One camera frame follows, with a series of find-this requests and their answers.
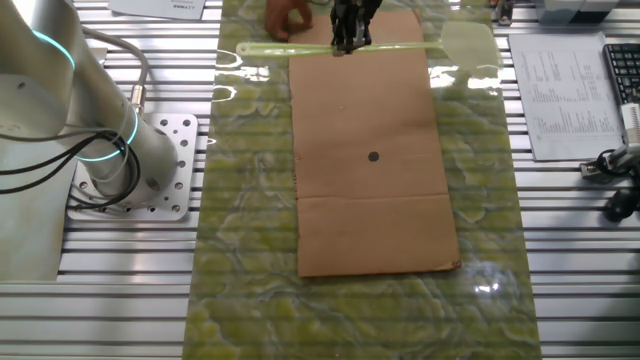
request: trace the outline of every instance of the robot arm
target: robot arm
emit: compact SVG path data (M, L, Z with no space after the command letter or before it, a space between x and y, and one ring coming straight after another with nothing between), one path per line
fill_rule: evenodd
M382 0L335 0L331 9L336 55L351 54L357 48L371 45L369 23Z
M118 172L126 156L107 140L92 143L78 159L100 193L112 198L132 178L142 179L126 199L141 207L169 184L177 167L173 143L143 120L98 64L69 0L0 0L0 54L0 134L41 138L72 132L70 126L111 130L139 158L140 171ZM138 90L134 97L142 97ZM60 143L71 148L80 140Z

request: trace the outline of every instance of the paper document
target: paper document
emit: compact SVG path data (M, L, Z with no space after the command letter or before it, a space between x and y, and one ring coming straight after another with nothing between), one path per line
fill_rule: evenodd
M622 144L602 33L510 35L536 160L592 159Z
M110 0L109 9L129 15L199 20L205 0Z

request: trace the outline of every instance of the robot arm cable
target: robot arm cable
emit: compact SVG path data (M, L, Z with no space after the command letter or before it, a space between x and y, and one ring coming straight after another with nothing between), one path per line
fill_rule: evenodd
M137 85L144 86L144 84L147 82L147 76L149 75L149 61L147 60L147 57L144 55L142 50L138 49L127 41L93 29L89 29L86 26L82 27L82 32L86 36L92 37L96 40L100 40L106 42L107 44L111 44L113 46L128 50L135 57L137 57L140 60L140 77L138 78Z

